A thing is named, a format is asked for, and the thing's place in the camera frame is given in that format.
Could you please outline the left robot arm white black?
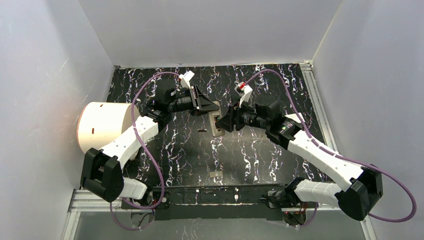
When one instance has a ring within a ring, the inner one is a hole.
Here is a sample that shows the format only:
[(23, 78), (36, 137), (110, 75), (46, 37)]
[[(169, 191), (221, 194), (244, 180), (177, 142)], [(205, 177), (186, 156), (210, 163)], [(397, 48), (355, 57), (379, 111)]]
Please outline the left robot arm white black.
[(198, 86), (172, 79), (156, 85), (155, 95), (140, 113), (130, 103), (91, 102), (77, 125), (77, 142), (84, 153), (80, 186), (111, 203), (117, 198), (141, 200), (148, 191), (145, 183), (123, 176), (126, 163), (147, 142), (161, 132), (173, 114), (188, 111), (201, 116), (220, 110)]

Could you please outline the white remote control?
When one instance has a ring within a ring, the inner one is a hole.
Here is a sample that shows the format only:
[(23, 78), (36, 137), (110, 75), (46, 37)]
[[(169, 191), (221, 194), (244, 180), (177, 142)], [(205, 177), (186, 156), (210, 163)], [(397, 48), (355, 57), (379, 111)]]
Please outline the white remote control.
[(208, 118), (209, 118), (209, 123), (210, 123), (210, 128), (211, 128), (211, 133), (212, 136), (217, 138), (217, 137), (222, 137), (225, 135), (225, 131), (222, 130), (219, 127), (216, 127), (216, 122), (218, 120), (220, 120), (220, 118), (222, 117), (222, 111), (221, 111), (221, 107), (218, 101), (213, 101), (214, 104), (216, 104), (218, 106), (217, 110), (211, 111), (208, 113)]

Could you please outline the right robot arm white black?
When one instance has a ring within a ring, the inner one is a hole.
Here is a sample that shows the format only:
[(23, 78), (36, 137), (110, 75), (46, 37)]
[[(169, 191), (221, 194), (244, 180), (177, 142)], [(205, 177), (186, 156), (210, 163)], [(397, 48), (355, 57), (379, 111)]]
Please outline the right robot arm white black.
[(333, 181), (315, 182), (297, 177), (284, 190), (264, 195), (271, 208), (315, 202), (338, 207), (350, 218), (362, 221), (383, 195), (381, 173), (337, 158), (321, 142), (315, 145), (300, 119), (283, 115), (277, 101), (257, 103), (255, 107), (236, 103), (229, 106), (225, 116), (213, 120), (216, 127), (229, 133), (245, 126), (265, 130), (271, 142), (307, 160)]

